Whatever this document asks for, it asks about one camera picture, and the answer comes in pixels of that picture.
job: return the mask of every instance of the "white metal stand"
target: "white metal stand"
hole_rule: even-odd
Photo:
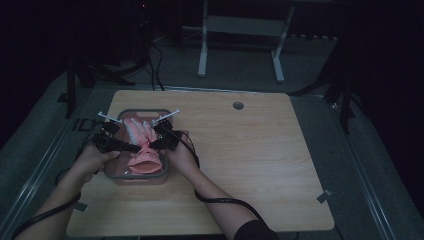
[[[290,26],[291,18],[293,16],[294,7],[290,8],[285,21],[277,21],[208,15],[208,0],[204,0],[203,4],[203,33],[198,71],[199,77],[204,77],[206,75],[206,64],[208,59],[208,32],[225,32],[279,37],[277,47],[271,51],[271,57],[274,64],[277,82],[284,82],[280,54],[284,40],[287,36],[287,30]]]

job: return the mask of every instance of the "forearm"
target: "forearm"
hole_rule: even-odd
[[[35,213],[35,216],[57,208],[71,199],[81,191],[84,182],[70,174],[65,175],[56,186],[44,204]],[[15,239],[64,239],[69,219],[72,215],[73,205],[48,218],[35,223],[25,229]]]
[[[200,170],[193,170],[185,177],[204,198],[232,198]],[[228,239],[233,239],[243,224],[257,219],[250,210],[238,204],[205,203],[205,206]]]

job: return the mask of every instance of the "dark background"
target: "dark background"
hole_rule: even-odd
[[[280,1],[210,2],[211,11],[224,15],[282,17],[275,7]],[[297,6],[289,30],[292,37],[339,39],[325,69],[354,73],[354,92],[424,215],[424,3],[289,3]],[[133,56],[125,40],[114,36],[132,36],[130,31],[140,22],[148,20],[177,41],[181,26],[202,24],[198,0],[2,1],[0,11],[0,96],[5,113],[0,146],[65,71],[69,54],[84,52],[103,63],[117,64],[120,58]],[[143,54],[143,48],[137,49],[136,56]]]

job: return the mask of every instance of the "wooden board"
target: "wooden board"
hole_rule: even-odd
[[[234,102],[244,105],[242,110]],[[279,93],[116,92],[108,114],[168,109],[188,130],[206,175],[247,201],[274,231],[334,226],[291,101]],[[85,213],[74,211],[70,236],[213,234],[221,231],[191,185],[171,166],[163,185],[118,186],[103,174],[84,186]]]

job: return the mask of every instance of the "plastic container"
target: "plastic container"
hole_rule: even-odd
[[[164,116],[171,113],[164,109],[129,109],[121,112],[118,119],[136,118],[140,122],[151,121],[158,119],[159,116]],[[119,131],[115,134],[115,138],[121,141],[131,143],[127,129],[123,123],[119,124]],[[118,185],[159,185],[166,182],[168,179],[169,160],[165,155],[159,154],[159,159],[162,163],[162,168],[154,173],[139,174],[134,173],[128,166],[131,159],[129,152],[122,152],[118,159],[109,161],[105,165],[104,173]]]

